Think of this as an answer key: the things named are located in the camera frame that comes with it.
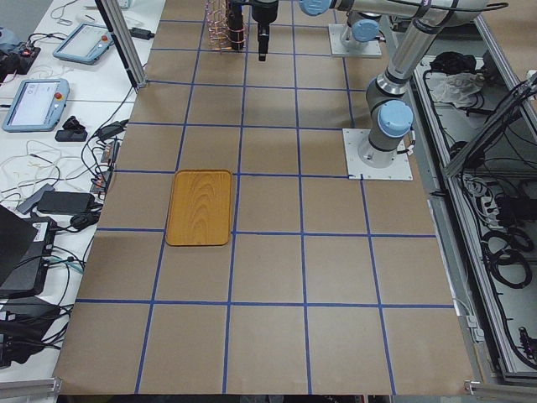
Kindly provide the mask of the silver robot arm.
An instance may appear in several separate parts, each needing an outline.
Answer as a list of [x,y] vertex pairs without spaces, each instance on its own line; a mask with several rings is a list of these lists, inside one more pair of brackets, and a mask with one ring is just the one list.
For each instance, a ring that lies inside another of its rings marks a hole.
[[400,100],[406,84],[425,52],[438,33],[446,26],[458,26],[482,13],[486,1],[300,1],[300,9],[310,16],[318,16],[328,9],[357,11],[411,19],[404,39],[397,47],[385,71],[370,83],[366,99],[371,113],[372,128],[368,147],[382,155],[393,153],[401,139],[409,132],[413,119],[409,118],[401,130],[390,128],[381,121],[386,107],[396,106],[402,112],[409,107]]
[[381,15],[351,10],[347,13],[346,41],[350,46],[358,47],[375,40],[380,33]]

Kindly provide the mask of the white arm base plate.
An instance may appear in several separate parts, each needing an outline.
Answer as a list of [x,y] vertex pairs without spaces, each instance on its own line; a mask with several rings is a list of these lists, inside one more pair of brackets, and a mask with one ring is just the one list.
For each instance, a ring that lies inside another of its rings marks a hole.
[[384,152],[369,142],[369,129],[344,128],[342,130],[347,177],[365,181],[412,181],[413,174],[403,141],[396,150]]
[[346,24],[329,24],[328,32],[333,56],[369,59],[382,56],[379,42],[376,39],[368,42],[357,41],[352,35],[352,30]]

